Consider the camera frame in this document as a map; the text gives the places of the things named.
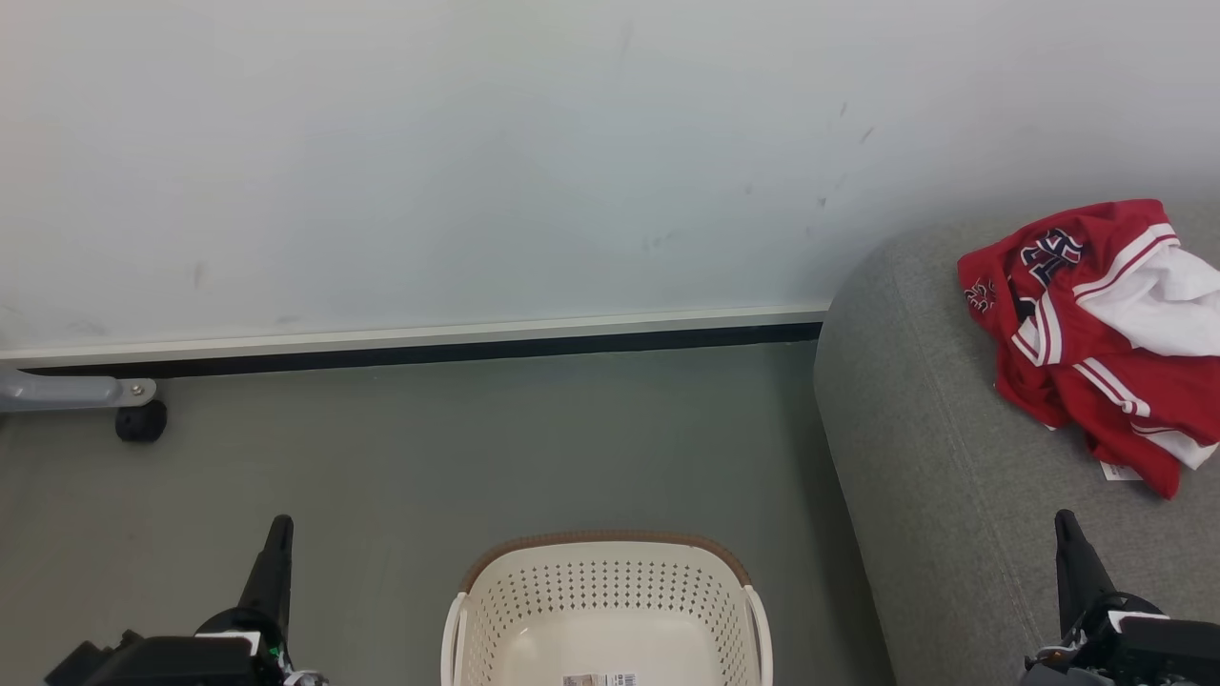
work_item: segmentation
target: basket rim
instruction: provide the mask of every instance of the basket rim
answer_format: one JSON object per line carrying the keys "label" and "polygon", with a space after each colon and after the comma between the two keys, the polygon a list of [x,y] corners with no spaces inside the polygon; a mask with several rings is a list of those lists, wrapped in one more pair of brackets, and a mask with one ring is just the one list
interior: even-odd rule
{"label": "basket rim", "polygon": [[728,548],[721,546],[720,543],[712,541],[711,538],[705,538],[703,536],[695,536],[693,533],[671,533],[665,531],[642,531],[631,529],[608,529],[608,530],[593,530],[593,531],[565,531],[559,533],[543,533],[540,536],[523,536],[521,538],[514,538],[500,543],[492,549],[483,553],[462,579],[461,590],[462,593],[470,593],[471,588],[475,587],[475,582],[478,576],[483,574],[483,570],[488,568],[497,559],[517,551],[526,551],[529,548],[543,548],[547,546],[564,546],[569,543],[670,543],[677,546],[691,546],[693,548],[702,548],[709,553],[716,555],[728,569],[733,571],[737,581],[742,586],[750,586],[750,575],[745,571],[745,566],[733,555]]}

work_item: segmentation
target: basketball jersey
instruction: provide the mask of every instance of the basketball jersey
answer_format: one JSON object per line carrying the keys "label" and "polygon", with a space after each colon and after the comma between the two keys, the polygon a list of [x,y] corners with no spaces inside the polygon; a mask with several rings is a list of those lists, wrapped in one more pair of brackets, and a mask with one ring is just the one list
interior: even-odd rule
{"label": "basketball jersey", "polygon": [[958,262],[998,343],[997,389],[1094,457],[1177,492],[1220,441],[1220,272],[1181,249],[1157,200],[1059,212]]}

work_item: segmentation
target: jersey lettering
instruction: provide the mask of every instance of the jersey lettering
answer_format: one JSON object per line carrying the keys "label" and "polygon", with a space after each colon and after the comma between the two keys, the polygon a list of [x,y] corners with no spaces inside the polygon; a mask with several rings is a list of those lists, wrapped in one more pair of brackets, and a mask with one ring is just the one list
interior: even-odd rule
{"label": "jersey lettering", "polygon": [[987,286],[983,286],[983,280],[980,278],[966,291],[966,301],[971,308],[986,314],[996,304],[996,282],[988,280]]}
{"label": "jersey lettering", "polygon": [[1076,243],[1064,229],[1052,228],[1033,245],[1021,249],[1021,264],[1028,266],[1033,278],[1046,288],[1060,267],[1080,264],[1083,255],[1085,245]]}

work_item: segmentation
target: perforated basket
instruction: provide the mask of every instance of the perforated basket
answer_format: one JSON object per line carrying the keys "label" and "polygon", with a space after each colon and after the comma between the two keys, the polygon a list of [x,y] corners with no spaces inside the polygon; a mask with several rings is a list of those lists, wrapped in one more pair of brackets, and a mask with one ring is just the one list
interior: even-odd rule
{"label": "perforated basket", "polygon": [[706,538],[560,533],[499,546],[449,608],[442,686],[771,686],[745,569]]}

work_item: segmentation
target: basket handle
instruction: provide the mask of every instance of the basket handle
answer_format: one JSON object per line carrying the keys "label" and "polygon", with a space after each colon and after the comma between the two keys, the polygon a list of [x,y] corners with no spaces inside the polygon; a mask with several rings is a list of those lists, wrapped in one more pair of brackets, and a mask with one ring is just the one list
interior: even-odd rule
{"label": "basket handle", "polygon": [[775,663],[771,655],[771,627],[766,623],[766,610],[762,609],[762,598],[759,598],[753,586],[743,586],[742,590],[745,591],[745,598],[750,602],[750,616],[754,618],[754,635],[759,638],[761,686],[771,686]]}
{"label": "basket handle", "polygon": [[458,643],[458,618],[465,602],[466,593],[458,593],[449,605],[449,616],[445,618],[445,635],[440,641],[440,686],[454,686],[454,670],[458,666],[454,646]]}

